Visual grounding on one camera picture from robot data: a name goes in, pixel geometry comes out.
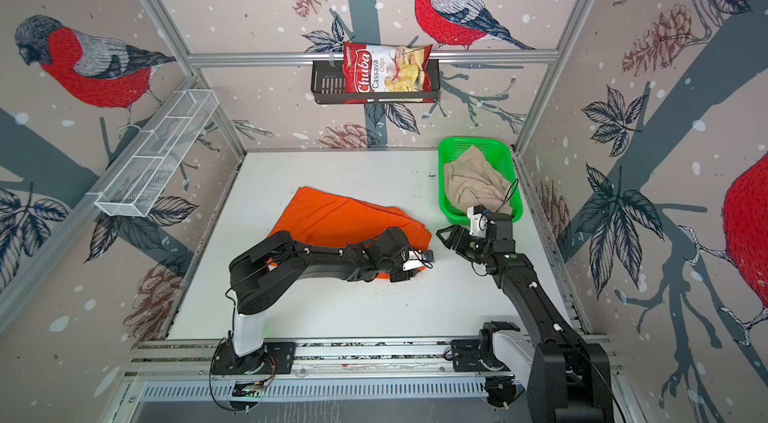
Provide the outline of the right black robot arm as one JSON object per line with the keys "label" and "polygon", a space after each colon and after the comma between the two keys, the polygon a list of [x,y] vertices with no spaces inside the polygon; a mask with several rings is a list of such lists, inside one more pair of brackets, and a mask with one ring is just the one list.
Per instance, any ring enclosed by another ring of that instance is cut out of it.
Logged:
{"label": "right black robot arm", "polygon": [[452,225],[436,232],[443,245],[479,264],[513,303],[529,340],[512,324],[488,322],[480,351],[488,366],[503,365],[525,390],[534,422],[613,422],[610,361],[588,343],[552,303],[527,255],[516,250],[509,215],[486,213],[485,235]]}

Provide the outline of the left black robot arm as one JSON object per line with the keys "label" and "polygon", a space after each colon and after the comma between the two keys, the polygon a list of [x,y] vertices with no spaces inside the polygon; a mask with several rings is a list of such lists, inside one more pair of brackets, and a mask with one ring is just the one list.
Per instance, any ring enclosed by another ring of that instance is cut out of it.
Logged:
{"label": "left black robot arm", "polygon": [[390,227],[361,243],[340,248],[312,246],[279,231],[229,264],[230,286],[225,297],[233,303],[232,329],[218,344],[210,374],[230,376],[290,371],[295,347],[264,342],[266,311],[298,280],[333,278],[369,283],[385,276],[392,283],[407,281],[433,267],[430,250],[413,247],[404,231]]}

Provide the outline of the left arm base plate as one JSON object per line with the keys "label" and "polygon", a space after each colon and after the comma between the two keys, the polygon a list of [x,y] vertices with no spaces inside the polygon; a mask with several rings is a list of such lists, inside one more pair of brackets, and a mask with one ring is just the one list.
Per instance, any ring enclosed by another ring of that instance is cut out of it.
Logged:
{"label": "left arm base plate", "polygon": [[293,342],[265,342],[253,353],[238,356],[233,342],[225,339],[216,347],[209,373],[212,376],[285,375],[291,372],[295,352]]}

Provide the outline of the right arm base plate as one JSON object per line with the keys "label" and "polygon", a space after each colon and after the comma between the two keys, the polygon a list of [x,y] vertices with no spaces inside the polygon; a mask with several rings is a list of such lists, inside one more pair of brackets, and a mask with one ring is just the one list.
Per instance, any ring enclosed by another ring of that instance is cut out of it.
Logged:
{"label": "right arm base plate", "polygon": [[455,372],[510,372],[528,375],[533,356],[530,345],[505,335],[480,339],[453,340],[443,357]]}

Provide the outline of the beige shorts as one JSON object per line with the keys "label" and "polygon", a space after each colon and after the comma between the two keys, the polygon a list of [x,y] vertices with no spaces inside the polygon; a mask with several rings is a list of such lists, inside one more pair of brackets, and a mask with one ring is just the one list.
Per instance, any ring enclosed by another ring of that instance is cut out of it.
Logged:
{"label": "beige shorts", "polygon": [[476,146],[445,163],[443,173],[445,196],[462,215],[478,205],[490,211],[512,213],[511,200],[507,199],[512,182],[494,169]]}

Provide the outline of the orange shorts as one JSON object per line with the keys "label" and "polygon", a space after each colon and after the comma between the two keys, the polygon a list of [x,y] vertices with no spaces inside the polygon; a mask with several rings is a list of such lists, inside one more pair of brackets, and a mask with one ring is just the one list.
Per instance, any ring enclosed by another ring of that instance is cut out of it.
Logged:
{"label": "orange shorts", "polygon": [[340,248],[376,238],[390,227],[404,231],[417,250],[429,250],[431,233],[398,207],[301,187],[285,208],[273,233],[287,231],[312,246]]}

